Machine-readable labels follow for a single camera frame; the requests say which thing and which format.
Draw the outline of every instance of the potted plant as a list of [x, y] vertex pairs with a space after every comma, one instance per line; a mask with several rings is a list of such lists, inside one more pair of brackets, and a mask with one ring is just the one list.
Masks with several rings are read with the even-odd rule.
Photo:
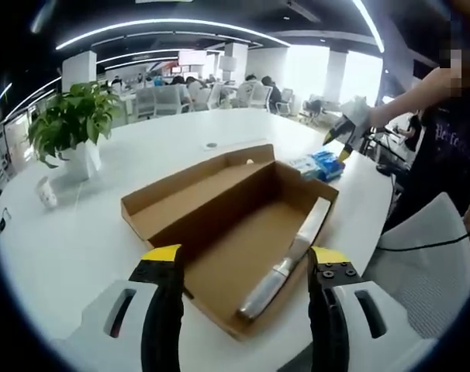
[[119, 114], [117, 95], [97, 81], [74, 84], [52, 98], [49, 107], [28, 129], [39, 160], [55, 168], [47, 156], [66, 161], [67, 172], [79, 180], [89, 178], [101, 165], [97, 140], [109, 138], [113, 117]]

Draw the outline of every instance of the green leaves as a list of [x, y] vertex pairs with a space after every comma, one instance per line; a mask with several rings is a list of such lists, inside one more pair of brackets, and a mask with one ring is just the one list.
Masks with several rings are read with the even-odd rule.
[[119, 115], [117, 95], [108, 93], [96, 81], [74, 84], [69, 92], [51, 100], [49, 108], [29, 127], [28, 139], [48, 167], [47, 156], [61, 157], [61, 151], [76, 149], [79, 143], [97, 143], [102, 134], [111, 135], [113, 118]]

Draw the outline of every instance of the open cardboard box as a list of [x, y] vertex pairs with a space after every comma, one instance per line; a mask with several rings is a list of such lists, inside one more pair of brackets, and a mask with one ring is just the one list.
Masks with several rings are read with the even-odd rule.
[[306, 272], [306, 259], [253, 322], [237, 309], [283, 258], [316, 200], [331, 202], [326, 224], [337, 196], [331, 186], [304, 181], [275, 161], [273, 146], [265, 145], [225, 153], [135, 191], [122, 199], [122, 215], [148, 249], [182, 245], [185, 293], [243, 339], [275, 318]]

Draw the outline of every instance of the hand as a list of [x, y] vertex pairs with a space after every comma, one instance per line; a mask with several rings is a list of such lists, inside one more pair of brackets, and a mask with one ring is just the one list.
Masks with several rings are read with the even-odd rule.
[[383, 106], [374, 107], [369, 113], [369, 125], [373, 128], [383, 128], [389, 123], [390, 119]]

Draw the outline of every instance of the box lid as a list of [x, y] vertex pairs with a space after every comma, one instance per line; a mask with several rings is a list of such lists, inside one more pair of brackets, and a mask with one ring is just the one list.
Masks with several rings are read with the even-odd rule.
[[274, 160], [268, 144], [203, 161], [122, 198], [123, 218], [148, 240]]

